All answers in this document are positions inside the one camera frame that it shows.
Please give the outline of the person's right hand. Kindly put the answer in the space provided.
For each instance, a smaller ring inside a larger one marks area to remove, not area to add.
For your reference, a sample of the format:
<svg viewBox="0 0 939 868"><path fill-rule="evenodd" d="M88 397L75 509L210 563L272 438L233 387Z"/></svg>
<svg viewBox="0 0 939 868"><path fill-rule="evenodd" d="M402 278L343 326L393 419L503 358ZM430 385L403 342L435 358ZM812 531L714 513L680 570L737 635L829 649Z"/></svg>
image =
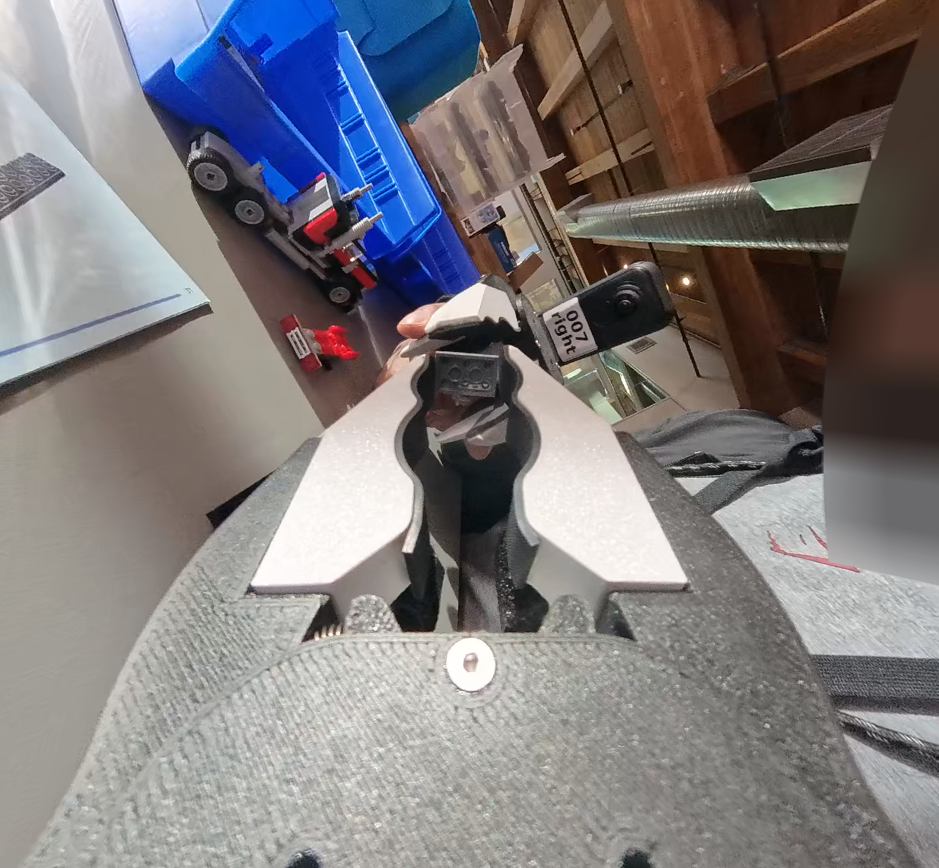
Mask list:
<svg viewBox="0 0 939 868"><path fill-rule="evenodd" d="M396 330L403 339L393 349L386 365L379 373L373 383L373 389L382 387L382 383L391 380L395 374L398 374L402 369L405 369L412 362L412 358L407 357L405 351L411 348L412 342L427 335L427 325L430 323L434 314L441 310L448 302L450 298L441 298L439 302L421 305L419 309L412 310L398 323Z"/></svg>

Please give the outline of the blue plastic bin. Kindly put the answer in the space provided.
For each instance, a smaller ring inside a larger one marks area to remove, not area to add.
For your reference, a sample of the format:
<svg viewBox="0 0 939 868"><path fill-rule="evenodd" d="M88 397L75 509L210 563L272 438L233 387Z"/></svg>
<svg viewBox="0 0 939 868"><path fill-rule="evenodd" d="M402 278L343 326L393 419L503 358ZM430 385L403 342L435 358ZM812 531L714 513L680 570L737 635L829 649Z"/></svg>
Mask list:
<svg viewBox="0 0 939 868"><path fill-rule="evenodd" d="M421 305L476 284L473 263L334 0L114 0L150 99L222 131L281 202L322 172L384 213L363 247Z"/></svg>

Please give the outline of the small dark grey brick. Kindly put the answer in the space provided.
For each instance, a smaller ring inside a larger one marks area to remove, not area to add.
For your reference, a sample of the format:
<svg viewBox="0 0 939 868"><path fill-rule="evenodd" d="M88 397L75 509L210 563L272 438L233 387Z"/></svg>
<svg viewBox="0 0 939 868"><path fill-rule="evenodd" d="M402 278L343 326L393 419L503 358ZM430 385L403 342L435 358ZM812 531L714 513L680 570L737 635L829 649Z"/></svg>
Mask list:
<svg viewBox="0 0 939 868"><path fill-rule="evenodd" d="M499 394L501 369L499 355L435 351L435 392L473 401L494 399Z"/></svg>

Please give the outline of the grey desk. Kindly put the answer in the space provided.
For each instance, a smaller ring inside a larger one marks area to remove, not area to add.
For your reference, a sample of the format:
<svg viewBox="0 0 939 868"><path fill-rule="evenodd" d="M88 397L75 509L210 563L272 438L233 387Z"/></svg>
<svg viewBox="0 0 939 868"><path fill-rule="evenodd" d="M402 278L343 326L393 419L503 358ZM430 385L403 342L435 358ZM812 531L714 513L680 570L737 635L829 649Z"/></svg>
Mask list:
<svg viewBox="0 0 939 868"><path fill-rule="evenodd" d="M187 129L148 103L112 0L2 0L2 65L214 309L2 396L2 866L18 866L208 515L370 390L396 302L373 298L373 328L352 319L363 360L324 381L290 364L283 316L341 318L192 192Z"/></svg>

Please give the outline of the red and black toy truck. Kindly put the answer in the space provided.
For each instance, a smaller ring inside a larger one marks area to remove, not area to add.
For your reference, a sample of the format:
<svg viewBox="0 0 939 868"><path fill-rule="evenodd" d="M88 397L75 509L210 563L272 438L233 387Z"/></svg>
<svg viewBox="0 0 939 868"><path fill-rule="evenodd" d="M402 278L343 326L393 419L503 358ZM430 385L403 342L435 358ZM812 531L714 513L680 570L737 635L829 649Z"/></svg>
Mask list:
<svg viewBox="0 0 939 868"><path fill-rule="evenodd" d="M260 232L311 273L336 309L356 310L363 294L377 287L379 277L363 239L384 213L363 215L357 207L372 184L341 192L338 179L322 172L288 202L281 202L265 181L265 165L249 163L212 126L192 131L187 172L194 188L215 197L233 220Z"/></svg>

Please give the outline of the light blue instruction booklet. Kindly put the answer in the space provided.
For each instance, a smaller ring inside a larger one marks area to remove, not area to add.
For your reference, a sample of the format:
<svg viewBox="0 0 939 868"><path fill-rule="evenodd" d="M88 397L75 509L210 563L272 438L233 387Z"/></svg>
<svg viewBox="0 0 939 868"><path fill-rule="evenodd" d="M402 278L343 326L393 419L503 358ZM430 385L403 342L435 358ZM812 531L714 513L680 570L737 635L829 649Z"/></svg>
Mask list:
<svg viewBox="0 0 939 868"><path fill-rule="evenodd" d="M210 298L2 69L2 389Z"/></svg>

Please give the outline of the person's dark jacket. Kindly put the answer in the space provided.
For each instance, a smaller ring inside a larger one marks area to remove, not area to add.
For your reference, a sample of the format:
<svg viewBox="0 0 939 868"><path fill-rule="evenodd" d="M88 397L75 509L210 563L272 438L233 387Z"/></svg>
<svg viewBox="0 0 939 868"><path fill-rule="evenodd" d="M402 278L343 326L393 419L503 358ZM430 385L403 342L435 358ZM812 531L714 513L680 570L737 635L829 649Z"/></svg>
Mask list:
<svg viewBox="0 0 939 868"><path fill-rule="evenodd" d="M673 415L634 438L675 477L730 472L767 477L824 472L821 426L796 429L778 417L732 408Z"/></svg>

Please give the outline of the small red brick assembly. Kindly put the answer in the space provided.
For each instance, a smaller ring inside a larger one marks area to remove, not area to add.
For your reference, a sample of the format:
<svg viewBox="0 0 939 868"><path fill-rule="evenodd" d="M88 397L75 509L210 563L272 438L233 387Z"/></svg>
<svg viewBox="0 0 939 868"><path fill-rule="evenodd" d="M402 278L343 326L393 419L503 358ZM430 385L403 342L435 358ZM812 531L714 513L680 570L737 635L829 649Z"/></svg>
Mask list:
<svg viewBox="0 0 939 868"><path fill-rule="evenodd" d="M281 319L281 330L306 373L332 369L332 360L359 360L361 353L350 344L348 330L332 325L327 330L302 326L295 314Z"/></svg>

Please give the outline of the person's grey sweatshirt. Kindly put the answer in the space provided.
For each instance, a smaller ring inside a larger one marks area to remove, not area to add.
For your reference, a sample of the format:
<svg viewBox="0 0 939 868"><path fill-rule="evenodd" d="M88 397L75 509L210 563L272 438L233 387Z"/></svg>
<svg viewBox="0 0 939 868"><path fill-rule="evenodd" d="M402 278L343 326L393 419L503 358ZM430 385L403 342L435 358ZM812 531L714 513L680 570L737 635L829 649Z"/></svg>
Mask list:
<svg viewBox="0 0 939 868"><path fill-rule="evenodd" d="M709 681L735 763L677 740L675 767L716 788L657 864L938 866L938 586L826 561L821 476L709 500L656 502L691 589L652 609L654 639Z"/></svg>

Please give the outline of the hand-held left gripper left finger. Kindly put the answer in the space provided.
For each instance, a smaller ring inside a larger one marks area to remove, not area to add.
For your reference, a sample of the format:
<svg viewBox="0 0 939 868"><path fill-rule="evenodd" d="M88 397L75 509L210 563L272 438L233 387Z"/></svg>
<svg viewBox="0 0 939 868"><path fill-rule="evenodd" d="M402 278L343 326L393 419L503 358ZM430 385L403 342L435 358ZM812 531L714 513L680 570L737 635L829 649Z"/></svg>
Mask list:
<svg viewBox="0 0 939 868"><path fill-rule="evenodd" d="M251 591L375 594L407 630L444 628L444 465L427 424L432 358L405 362L329 426Z"/></svg>

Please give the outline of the clear plastic organizer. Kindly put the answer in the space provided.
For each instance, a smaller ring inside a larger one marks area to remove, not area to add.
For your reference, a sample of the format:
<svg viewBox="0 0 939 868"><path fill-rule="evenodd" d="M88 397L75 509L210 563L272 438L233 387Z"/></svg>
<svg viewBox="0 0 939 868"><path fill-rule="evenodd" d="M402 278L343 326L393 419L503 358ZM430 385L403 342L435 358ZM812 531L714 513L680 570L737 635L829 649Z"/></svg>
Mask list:
<svg viewBox="0 0 939 868"><path fill-rule="evenodd" d="M524 46L418 113L412 129L458 216L563 161L545 145L515 69Z"/></svg>

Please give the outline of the light blue felt bag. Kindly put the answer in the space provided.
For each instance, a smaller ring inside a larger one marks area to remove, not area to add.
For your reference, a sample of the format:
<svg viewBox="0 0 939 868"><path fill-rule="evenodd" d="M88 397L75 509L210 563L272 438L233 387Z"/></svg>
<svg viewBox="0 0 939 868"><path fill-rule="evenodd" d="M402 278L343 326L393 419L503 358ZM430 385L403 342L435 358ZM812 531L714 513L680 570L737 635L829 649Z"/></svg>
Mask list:
<svg viewBox="0 0 939 868"><path fill-rule="evenodd" d="M469 0L334 0L398 122L476 73L482 44Z"/></svg>

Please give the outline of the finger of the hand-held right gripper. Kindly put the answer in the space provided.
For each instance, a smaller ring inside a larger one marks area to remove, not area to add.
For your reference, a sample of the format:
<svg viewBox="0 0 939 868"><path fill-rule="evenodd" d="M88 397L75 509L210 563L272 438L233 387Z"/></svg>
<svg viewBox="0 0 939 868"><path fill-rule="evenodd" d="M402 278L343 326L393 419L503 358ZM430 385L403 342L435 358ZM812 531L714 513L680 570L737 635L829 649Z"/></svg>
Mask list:
<svg viewBox="0 0 939 868"><path fill-rule="evenodd" d="M489 454L508 436L510 408L506 403L434 401L430 408L430 449L464 445L469 454Z"/></svg>
<svg viewBox="0 0 939 868"><path fill-rule="evenodd" d="M514 293L506 293L494 284L476 284L455 294L443 303L427 321L425 335L441 339L451 337L453 332L474 328L480 325L508 325L514 332L521 332L521 319L515 310Z"/></svg>

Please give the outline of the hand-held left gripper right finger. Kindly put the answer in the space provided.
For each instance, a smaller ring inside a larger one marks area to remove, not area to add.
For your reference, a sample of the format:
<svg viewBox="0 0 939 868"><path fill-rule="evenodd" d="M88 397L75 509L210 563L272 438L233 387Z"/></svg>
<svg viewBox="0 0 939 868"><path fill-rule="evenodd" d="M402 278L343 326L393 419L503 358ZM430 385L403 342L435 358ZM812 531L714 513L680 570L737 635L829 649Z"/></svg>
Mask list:
<svg viewBox="0 0 939 868"><path fill-rule="evenodd" d="M514 481L510 566L547 603L576 596L600 616L613 593L689 587L673 545L611 426L524 353L510 440L526 452Z"/></svg>

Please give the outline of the silver ventilation duct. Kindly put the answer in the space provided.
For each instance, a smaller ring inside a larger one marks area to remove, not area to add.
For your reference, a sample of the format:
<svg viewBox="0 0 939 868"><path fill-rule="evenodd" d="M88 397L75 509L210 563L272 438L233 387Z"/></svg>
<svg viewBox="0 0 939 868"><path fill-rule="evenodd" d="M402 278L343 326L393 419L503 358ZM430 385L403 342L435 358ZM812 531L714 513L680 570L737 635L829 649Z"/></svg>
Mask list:
<svg viewBox="0 0 939 868"><path fill-rule="evenodd" d="M570 238L789 252L847 252L872 163L766 179L735 176L560 211Z"/></svg>

